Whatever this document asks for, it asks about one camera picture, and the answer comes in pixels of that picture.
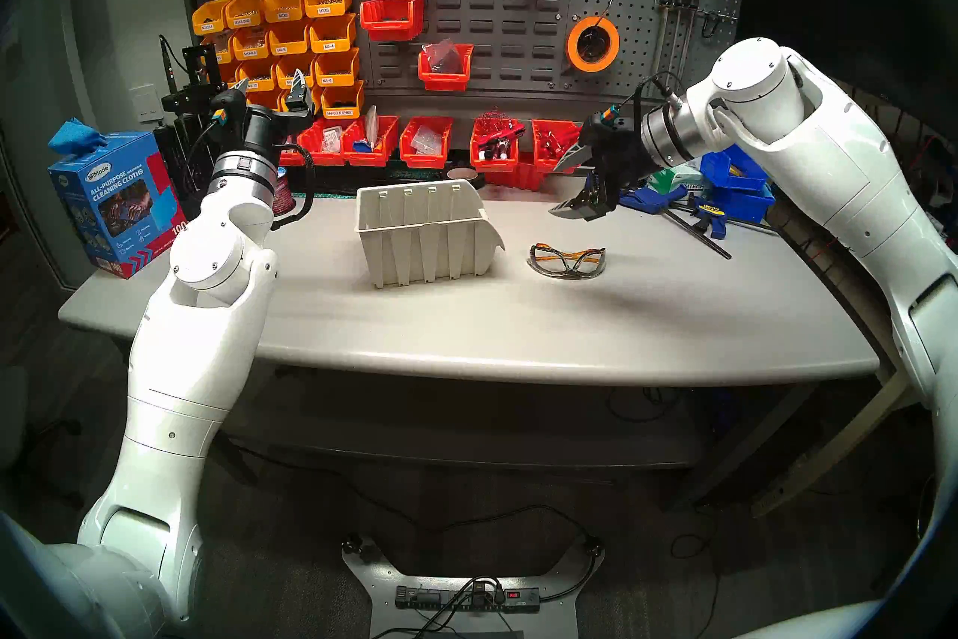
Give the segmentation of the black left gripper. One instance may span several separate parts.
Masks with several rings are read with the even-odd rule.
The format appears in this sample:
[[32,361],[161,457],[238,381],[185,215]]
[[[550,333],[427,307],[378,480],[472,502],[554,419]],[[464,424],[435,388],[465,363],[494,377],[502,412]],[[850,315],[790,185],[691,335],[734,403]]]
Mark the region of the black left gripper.
[[[247,88],[250,79],[240,78],[231,87],[232,103],[247,103]],[[314,116],[312,93],[306,84],[306,76],[297,68],[287,80],[289,91],[284,98],[286,112],[256,104],[247,104],[241,131],[241,148],[258,154],[273,154],[291,144],[287,140],[294,135],[296,115]]]

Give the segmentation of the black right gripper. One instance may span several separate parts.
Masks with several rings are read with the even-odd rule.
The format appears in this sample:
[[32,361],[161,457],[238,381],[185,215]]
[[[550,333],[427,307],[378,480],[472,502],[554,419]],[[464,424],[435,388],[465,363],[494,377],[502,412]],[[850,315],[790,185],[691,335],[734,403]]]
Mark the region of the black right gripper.
[[624,189],[657,173],[654,160],[636,119],[587,121],[587,144],[576,142],[559,157],[554,173],[576,170],[591,159],[593,174],[573,198],[549,209],[549,214],[567,220],[592,221],[614,211]]

